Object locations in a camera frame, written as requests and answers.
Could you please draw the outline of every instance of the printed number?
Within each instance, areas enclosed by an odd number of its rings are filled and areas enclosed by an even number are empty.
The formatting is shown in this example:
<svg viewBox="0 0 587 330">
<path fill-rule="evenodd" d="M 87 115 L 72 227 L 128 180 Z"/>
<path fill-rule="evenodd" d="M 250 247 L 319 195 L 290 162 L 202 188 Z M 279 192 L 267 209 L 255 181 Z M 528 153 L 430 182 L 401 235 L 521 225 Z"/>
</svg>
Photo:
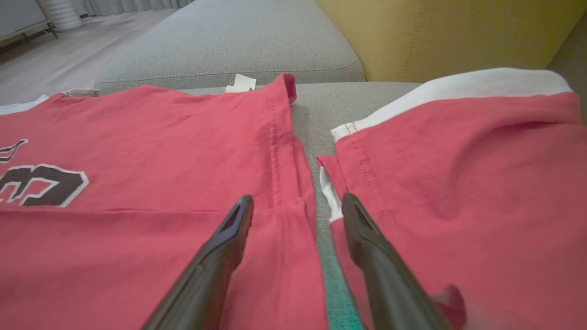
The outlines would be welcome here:
<svg viewBox="0 0 587 330">
<path fill-rule="evenodd" d="M 15 186 L 7 202 L 20 198 L 34 181 L 50 185 L 39 194 L 26 194 L 21 205 L 54 205 L 66 207 L 89 183 L 86 173 L 60 169 L 57 166 L 40 164 L 23 165 L 8 169 L 0 179 L 0 193 L 8 186 Z"/>
</svg>

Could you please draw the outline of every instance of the gray sofa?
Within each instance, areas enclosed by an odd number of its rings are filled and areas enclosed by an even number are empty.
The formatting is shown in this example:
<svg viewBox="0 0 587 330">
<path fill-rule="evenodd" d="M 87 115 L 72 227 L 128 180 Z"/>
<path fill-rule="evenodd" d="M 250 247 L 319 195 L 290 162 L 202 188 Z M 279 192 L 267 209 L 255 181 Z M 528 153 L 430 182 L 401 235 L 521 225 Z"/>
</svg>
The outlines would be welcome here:
<svg viewBox="0 0 587 330">
<path fill-rule="evenodd" d="M 291 72 L 298 83 L 365 81 L 354 51 L 315 0 L 197 0 L 112 56 L 95 88 L 259 84 Z"/>
</svg>

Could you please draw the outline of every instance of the clothing tag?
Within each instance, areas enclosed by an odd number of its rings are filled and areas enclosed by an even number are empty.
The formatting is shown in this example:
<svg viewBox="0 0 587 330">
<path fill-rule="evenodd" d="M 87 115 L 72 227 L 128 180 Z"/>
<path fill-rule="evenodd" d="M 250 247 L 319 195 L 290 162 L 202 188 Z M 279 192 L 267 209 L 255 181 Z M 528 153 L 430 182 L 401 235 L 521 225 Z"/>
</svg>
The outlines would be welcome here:
<svg viewBox="0 0 587 330">
<path fill-rule="evenodd" d="M 67 90 L 62 93 L 65 94 L 65 96 L 67 96 L 67 97 L 84 97 L 84 96 L 98 97 L 98 96 L 100 96 L 100 90 L 93 89 L 93 88 L 76 88 L 76 89 Z"/>
<path fill-rule="evenodd" d="M 243 76 L 237 73 L 236 77 L 234 78 L 234 86 L 226 86 L 226 92 L 241 93 L 248 92 L 250 90 L 255 90 L 256 83 L 256 79 L 249 78 L 247 76 Z"/>
</svg>

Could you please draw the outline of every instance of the stitching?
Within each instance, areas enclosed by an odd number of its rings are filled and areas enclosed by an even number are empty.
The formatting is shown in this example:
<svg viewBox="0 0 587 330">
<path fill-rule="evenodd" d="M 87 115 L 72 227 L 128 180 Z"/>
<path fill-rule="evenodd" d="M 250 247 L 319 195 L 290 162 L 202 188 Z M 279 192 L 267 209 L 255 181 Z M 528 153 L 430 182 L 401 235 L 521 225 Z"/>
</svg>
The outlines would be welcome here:
<svg viewBox="0 0 587 330">
<path fill-rule="evenodd" d="M 275 123 L 275 105 L 272 97 L 267 97 L 269 110 L 269 159 L 271 162 L 271 206 L 281 205 L 281 178 L 277 150 L 277 125 Z"/>
<path fill-rule="evenodd" d="M 256 73 L 257 71 L 259 72 L 298 72 L 298 73 L 304 73 L 304 71 L 308 71 L 308 72 L 313 72 L 315 70 L 318 71 L 337 71 L 337 70 L 348 70 L 350 69 L 352 66 L 355 65 L 355 60 L 353 60 L 353 62 L 351 62 L 349 65 L 347 66 L 341 66 L 338 68 L 300 68 L 300 69 L 268 69 L 268 70 L 228 70 L 228 71 L 213 71 L 213 72 L 203 72 L 198 74 L 198 76 L 215 76 L 218 74 L 223 74 L 223 73 Z M 181 78 L 181 77 L 190 77 L 191 75 L 163 75 L 163 76 L 152 76 L 149 79 L 157 79 L 157 78 Z M 122 82 L 125 80 L 108 80 L 107 82 Z"/>
<path fill-rule="evenodd" d="M 271 102 L 270 98 L 267 98 L 267 110 L 271 114 Z M 267 125 L 267 142 L 269 143 L 269 173 L 271 175 L 271 196 L 269 208 L 273 209 L 275 205 L 275 175 L 273 173 L 273 154 L 271 152 L 271 116 L 269 116 L 269 125 Z"/>
<path fill-rule="evenodd" d="M 362 156 L 360 158 L 362 159 L 361 165 L 363 166 L 363 174 L 365 175 L 365 178 L 367 180 L 367 184 L 369 185 L 369 188 L 370 188 L 369 190 L 373 194 L 373 197 L 376 200 L 379 200 L 378 204 L 381 204 L 380 198 L 375 193 L 375 189 L 374 189 L 374 188 L 376 188 L 377 190 L 381 191 L 381 187 L 379 187 L 378 184 L 376 184 L 377 187 L 374 187 L 372 181 L 369 180 L 368 168 L 371 169 L 371 172 L 373 172 L 373 170 L 372 170 L 373 166 L 371 165 L 371 162 L 369 160 L 369 156 L 367 156 L 367 151 L 365 150 L 365 144 L 361 142 L 362 148 L 359 148 L 359 147 L 357 147 L 357 141 L 353 141 L 353 143 L 355 144 L 355 148 L 356 148 L 357 152 L 359 152 L 359 149 L 362 149 Z"/>
<path fill-rule="evenodd" d="M 422 0 L 422 2 L 420 3 L 420 9 L 418 10 L 418 15 L 416 17 L 416 23 L 414 24 L 414 30 L 412 32 L 412 36 L 410 38 L 410 41 L 408 42 L 408 47 L 406 50 L 406 57 L 404 58 L 404 62 L 402 63 L 402 68 L 400 69 L 400 74 L 399 74 L 399 81 L 403 81 L 404 79 L 404 75 L 406 74 L 406 70 L 407 70 L 407 66 L 410 64 L 411 62 L 411 52 L 414 48 L 414 44 L 416 43 L 416 40 L 418 40 L 418 35 L 420 33 L 420 28 L 422 26 L 422 13 L 424 12 L 424 3 L 426 0 Z"/>
<path fill-rule="evenodd" d="M 355 152 L 359 156 L 359 163 L 361 164 L 361 168 L 363 170 L 363 175 L 365 176 L 365 181 L 367 181 L 367 185 L 369 186 L 369 191 L 371 191 L 371 193 L 373 193 L 374 192 L 373 184 L 372 184 L 371 180 L 369 180 L 369 174 L 367 173 L 367 168 L 365 166 L 367 163 L 367 159 L 366 159 L 366 157 L 362 157 L 362 155 L 360 154 L 356 139 L 353 141 L 353 147 L 355 147 Z"/>
<path fill-rule="evenodd" d="M 412 260 L 412 263 L 413 264 L 418 263 L 420 265 L 418 268 L 423 269 L 422 265 L 426 265 L 426 261 L 424 260 L 426 256 L 420 252 L 420 249 L 416 245 L 409 245 L 411 239 L 406 234 L 406 230 L 403 228 L 402 224 L 400 224 L 399 221 L 397 220 L 396 210 L 389 203 L 389 199 L 387 198 L 387 195 L 385 195 L 383 193 L 383 188 L 381 187 L 381 184 L 379 183 L 379 179 L 377 178 L 377 174 L 373 170 L 373 164 L 372 164 L 371 158 L 369 158 L 369 156 L 367 155 L 367 149 L 365 148 L 365 144 L 362 141 L 361 141 L 361 144 L 363 147 L 362 148 L 363 154 L 365 155 L 365 160 L 366 160 L 365 162 L 368 163 L 368 165 L 371 169 L 371 174 L 372 174 L 373 178 L 375 179 L 375 185 L 377 186 L 377 189 L 379 190 L 379 195 L 383 196 L 383 206 L 384 206 L 384 210 L 385 210 L 384 213 L 389 213 L 389 215 L 391 216 L 391 218 L 393 220 L 393 223 L 395 224 L 395 228 L 398 230 L 399 234 L 406 241 L 407 246 L 409 246 L 410 249 L 414 250 L 416 252 L 416 255 L 419 256 L 419 258 L 414 258 L 414 260 Z"/>
<path fill-rule="evenodd" d="M 348 68 L 343 68 L 343 69 L 337 69 L 336 71 L 343 72 L 343 71 L 349 71 L 349 70 L 353 70 L 353 69 L 354 68 L 352 68 L 352 67 L 348 67 Z M 254 70 L 239 70 L 239 71 L 227 72 L 228 74 L 224 74 L 224 76 L 231 76 L 232 74 L 235 74 L 235 73 L 253 73 L 255 76 L 269 76 L 269 75 L 279 75 L 283 72 L 293 73 L 294 75 L 314 75 L 316 73 L 328 72 L 328 70 L 318 70 L 318 71 L 279 70 L 279 71 L 274 71 L 274 72 L 256 72 Z M 216 78 L 218 76 L 222 76 L 222 75 L 210 75 L 208 73 L 203 73 L 198 76 L 177 75 L 177 76 L 175 76 L 176 79 L 158 79 L 158 76 L 149 77 L 147 79 L 133 79 L 133 80 L 98 80 L 98 79 L 96 79 L 96 83 L 101 83 L 104 85 L 125 85 L 128 83 L 144 83 L 144 82 L 151 82 L 151 81 L 172 82 L 172 81 L 183 81 L 183 80 L 210 79 L 210 78 Z"/>
<path fill-rule="evenodd" d="M 365 143 L 361 140 L 361 146 L 362 146 L 362 151 L 363 151 L 363 157 L 362 159 L 365 160 L 364 164 L 362 164 L 363 166 L 363 174 L 365 175 L 367 184 L 370 187 L 370 191 L 374 192 L 374 189 L 377 189 L 379 191 L 379 194 L 373 194 L 374 198 L 376 198 L 377 200 L 379 200 L 379 204 L 381 204 L 383 206 L 384 209 L 384 213 L 389 213 L 392 217 L 393 223 L 395 224 L 395 227 L 397 228 L 397 230 L 400 232 L 400 235 L 406 240 L 406 242 L 409 240 L 408 236 L 406 235 L 405 229 L 402 227 L 402 225 L 398 222 L 397 217 L 396 217 L 396 212 L 393 209 L 392 205 L 389 203 L 389 199 L 387 198 L 387 195 L 385 195 L 383 193 L 383 188 L 381 187 L 381 184 L 379 183 L 379 179 L 377 178 L 377 174 L 375 173 L 375 170 L 373 169 L 373 163 L 371 161 L 371 158 L 369 158 L 369 155 L 367 154 L 367 148 L 365 148 Z M 371 175 L 374 179 L 374 184 L 371 184 L 371 181 L 368 178 L 368 174 L 367 174 L 367 167 L 369 168 Z"/>
</svg>

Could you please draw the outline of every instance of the white vase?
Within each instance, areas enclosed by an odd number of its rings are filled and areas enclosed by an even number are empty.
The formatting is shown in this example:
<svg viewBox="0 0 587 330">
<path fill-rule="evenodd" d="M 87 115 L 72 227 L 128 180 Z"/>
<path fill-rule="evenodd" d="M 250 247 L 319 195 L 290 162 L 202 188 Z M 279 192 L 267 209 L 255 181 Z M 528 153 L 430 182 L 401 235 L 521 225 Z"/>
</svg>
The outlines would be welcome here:
<svg viewBox="0 0 587 330">
<path fill-rule="evenodd" d="M 55 29 L 59 32 L 75 30 L 83 27 L 71 0 L 45 0 L 45 4 L 53 17 Z"/>
</svg>

